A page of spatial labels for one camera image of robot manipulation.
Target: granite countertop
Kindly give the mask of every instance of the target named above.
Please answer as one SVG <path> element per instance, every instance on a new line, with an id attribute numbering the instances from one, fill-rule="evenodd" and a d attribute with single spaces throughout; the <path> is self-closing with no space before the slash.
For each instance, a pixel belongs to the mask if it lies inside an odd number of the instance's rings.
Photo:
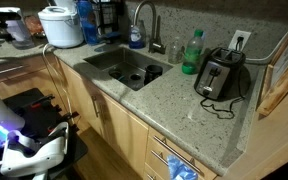
<path id="1" fill-rule="evenodd" d="M 229 166 L 245 151 L 251 120 L 255 111 L 264 67 L 248 66 L 251 86 L 246 99 L 233 106 L 235 118 L 218 119 L 205 111 L 204 99 L 193 88 L 197 75 L 185 75 L 181 64 L 163 74 L 144 88 L 133 91 L 108 74 L 99 71 L 84 58 L 94 56 L 114 45 L 82 45 L 71 49 L 49 48 L 62 61 L 93 82 L 116 101 L 128 108 L 151 127 L 191 154 L 215 173 L 223 176 Z M 4 57 L 23 58 L 41 54 L 43 46 L 29 50 L 15 50 L 4 43 L 0 47 L 0 63 Z M 150 54 L 147 49 L 136 50 L 158 61 L 167 63 L 167 56 Z M 231 101 L 209 102 L 219 109 L 228 109 Z"/>

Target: drawer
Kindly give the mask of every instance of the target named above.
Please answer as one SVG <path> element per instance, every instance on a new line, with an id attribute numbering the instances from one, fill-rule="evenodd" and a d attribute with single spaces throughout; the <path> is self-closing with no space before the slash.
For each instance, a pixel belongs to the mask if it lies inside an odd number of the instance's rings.
<path id="1" fill-rule="evenodd" d="M 190 156 L 184 150 L 176 146 L 168 139 L 165 139 L 162 134 L 160 134 L 153 128 L 150 128 L 147 154 L 146 154 L 146 163 L 150 167 L 152 167 L 152 169 L 156 173 L 158 173 L 163 179 L 169 179 L 167 156 L 171 154 L 175 155 L 169 149 L 185 158 L 189 163 L 193 164 L 198 169 L 198 171 L 196 172 L 199 174 L 199 179 L 212 180 L 217 176 L 213 171 L 208 169 L 206 166 L 204 166 L 196 159 L 192 158 L 192 156 Z"/>
<path id="2" fill-rule="evenodd" d="M 55 62 L 54 55 L 47 55 L 47 59 L 51 64 Z M 45 68 L 43 56 L 32 56 L 18 60 L 13 59 L 0 64 L 0 82 Z"/>
<path id="3" fill-rule="evenodd" d="M 164 180 L 164 179 L 161 178 L 159 174 L 157 174 L 148 164 L 145 163 L 143 180 Z"/>

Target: plastic bottle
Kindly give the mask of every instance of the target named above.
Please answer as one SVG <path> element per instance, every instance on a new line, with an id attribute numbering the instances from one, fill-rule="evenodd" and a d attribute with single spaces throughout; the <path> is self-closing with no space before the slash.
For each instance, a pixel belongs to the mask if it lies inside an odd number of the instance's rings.
<path id="1" fill-rule="evenodd" d="M 177 64 L 182 59 L 182 43 L 180 37 L 176 36 L 174 41 L 170 44 L 170 50 L 168 53 L 168 62 Z"/>
<path id="2" fill-rule="evenodd" d="M 146 45 L 146 31 L 143 20 L 138 21 L 138 25 L 131 25 L 129 47 L 131 49 L 141 49 Z"/>
<path id="3" fill-rule="evenodd" d="M 89 45 L 98 44 L 96 19 L 91 2 L 78 0 L 76 5 L 86 43 Z"/>
<path id="4" fill-rule="evenodd" d="M 203 31 L 196 29 L 194 32 L 194 37 L 187 43 L 182 65 L 182 72 L 184 74 L 197 73 L 197 65 L 199 63 L 200 55 L 204 45 L 202 35 Z"/>

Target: blue cloth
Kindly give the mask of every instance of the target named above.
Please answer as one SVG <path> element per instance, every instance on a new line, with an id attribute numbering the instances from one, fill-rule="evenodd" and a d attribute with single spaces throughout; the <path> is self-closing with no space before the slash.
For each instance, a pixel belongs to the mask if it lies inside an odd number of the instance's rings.
<path id="1" fill-rule="evenodd" d="M 197 180 L 197 173 L 173 155 L 167 157 L 171 180 Z"/>

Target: toaster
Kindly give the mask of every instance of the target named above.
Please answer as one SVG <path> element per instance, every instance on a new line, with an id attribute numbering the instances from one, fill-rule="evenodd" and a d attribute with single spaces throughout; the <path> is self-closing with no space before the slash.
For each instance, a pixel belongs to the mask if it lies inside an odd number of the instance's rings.
<path id="1" fill-rule="evenodd" d="M 194 89 L 200 95 L 218 100 L 238 79 L 238 72 L 245 62 L 245 54 L 225 48 L 212 50 L 204 59 L 194 83 Z"/>

